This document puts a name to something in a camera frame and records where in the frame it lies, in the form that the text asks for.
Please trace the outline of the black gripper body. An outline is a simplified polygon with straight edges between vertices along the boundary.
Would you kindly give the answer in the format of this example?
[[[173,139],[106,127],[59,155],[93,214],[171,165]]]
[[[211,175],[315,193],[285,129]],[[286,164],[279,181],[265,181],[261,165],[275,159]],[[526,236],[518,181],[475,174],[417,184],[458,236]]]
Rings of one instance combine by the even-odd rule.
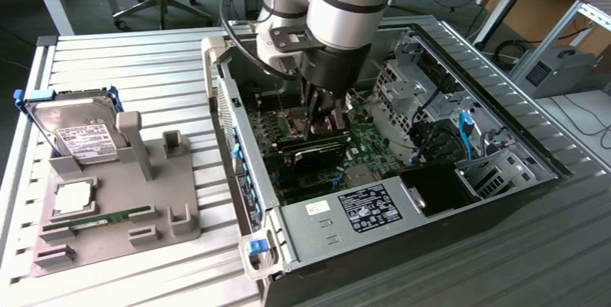
[[[319,89],[343,97],[358,81],[370,51],[371,44],[353,50],[334,47],[306,50],[301,65],[303,96],[311,98]]]

